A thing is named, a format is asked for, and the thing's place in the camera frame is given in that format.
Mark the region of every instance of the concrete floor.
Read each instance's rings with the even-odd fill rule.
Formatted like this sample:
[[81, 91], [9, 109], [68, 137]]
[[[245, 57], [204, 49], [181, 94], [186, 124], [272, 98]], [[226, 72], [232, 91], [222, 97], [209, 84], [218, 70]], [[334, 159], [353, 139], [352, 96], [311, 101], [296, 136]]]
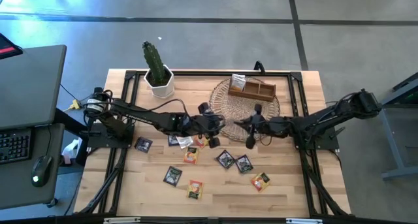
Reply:
[[[416, 0], [295, 0], [303, 20], [418, 20]], [[0, 13], [122, 18], [291, 19], [289, 0], [3, 0]], [[146, 67], [141, 44], [155, 43], [172, 68], [300, 70], [292, 24], [45, 22], [0, 20], [0, 32], [23, 48], [66, 44], [62, 84], [78, 98], [103, 86], [109, 68]], [[328, 101], [366, 88], [378, 99], [417, 71], [418, 26], [302, 25], [310, 70]], [[71, 97], [59, 94], [58, 107]], [[70, 112], [81, 121], [79, 112]], [[350, 207], [356, 216], [417, 222], [418, 177], [384, 182], [395, 163], [378, 118], [351, 120], [338, 136]], [[62, 206], [1, 210], [0, 219], [62, 215], [80, 175], [60, 175]]]

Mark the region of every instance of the wicker tray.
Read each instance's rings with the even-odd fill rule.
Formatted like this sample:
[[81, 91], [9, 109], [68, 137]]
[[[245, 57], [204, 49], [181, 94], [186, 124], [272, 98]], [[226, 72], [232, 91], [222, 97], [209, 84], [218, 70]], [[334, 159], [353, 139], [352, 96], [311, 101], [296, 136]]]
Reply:
[[[246, 80], [252, 82], [261, 82], [252, 77], [246, 77]], [[230, 78], [220, 82], [213, 90], [209, 104], [210, 108], [215, 114], [222, 114], [226, 119], [226, 126], [222, 128], [221, 133], [230, 139], [245, 142], [248, 137], [248, 133], [238, 125], [234, 124], [234, 121], [239, 121], [250, 117], [254, 113], [254, 106], [256, 103], [263, 106], [261, 114], [266, 120], [269, 120], [273, 116], [280, 115], [280, 104], [277, 97], [274, 97], [272, 102], [260, 101], [255, 99], [247, 99], [243, 97], [235, 97], [228, 95], [228, 88]], [[256, 134], [255, 139], [259, 139], [260, 135]]]

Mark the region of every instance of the wooden table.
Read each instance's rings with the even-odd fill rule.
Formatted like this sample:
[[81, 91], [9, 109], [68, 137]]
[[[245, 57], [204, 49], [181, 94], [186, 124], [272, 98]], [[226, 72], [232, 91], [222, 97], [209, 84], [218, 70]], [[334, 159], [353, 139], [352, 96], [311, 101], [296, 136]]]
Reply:
[[[125, 69], [110, 69], [105, 89], [120, 97]], [[317, 71], [302, 71], [308, 110], [312, 114], [325, 107], [321, 80]], [[169, 99], [184, 101], [191, 115], [199, 114], [197, 107], [208, 102], [215, 86], [225, 76], [176, 76], [175, 93]], [[258, 77], [267, 84], [276, 84], [281, 116], [292, 116], [289, 87], [281, 77]], [[166, 100], [152, 97], [151, 89], [140, 80], [136, 105], [152, 108]], [[182, 112], [180, 103], [170, 103], [160, 112]], [[244, 143], [229, 140], [219, 134], [221, 146], [203, 148], [197, 165], [183, 162], [185, 150], [168, 147], [167, 136], [144, 123], [136, 123], [134, 141], [145, 136], [153, 141], [148, 153], [131, 148], [128, 151], [118, 216], [215, 216], [215, 217], [308, 217], [308, 207], [302, 179], [300, 157], [292, 138], [274, 138], [271, 145], [256, 144], [249, 150]], [[246, 154], [254, 169], [241, 175], [236, 166], [225, 170], [214, 160], [224, 149], [233, 156]], [[103, 148], [88, 157], [74, 211], [79, 211], [93, 198], [103, 183], [109, 149]], [[346, 212], [350, 212], [339, 162], [328, 151], [318, 151], [318, 160], [324, 186]], [[169, 166], [183, 171], [177, 187], [163, 182]], [[250, 184], [257, 173], [265, 172], [271, 184], [258, 193]], [[189, 180], [204, 183], [201, 200], [186, 197]], [[110, 206], [113, 186], [110, 188]], [[319, 209], [316, 189], [313, 188], [315, 207]]]

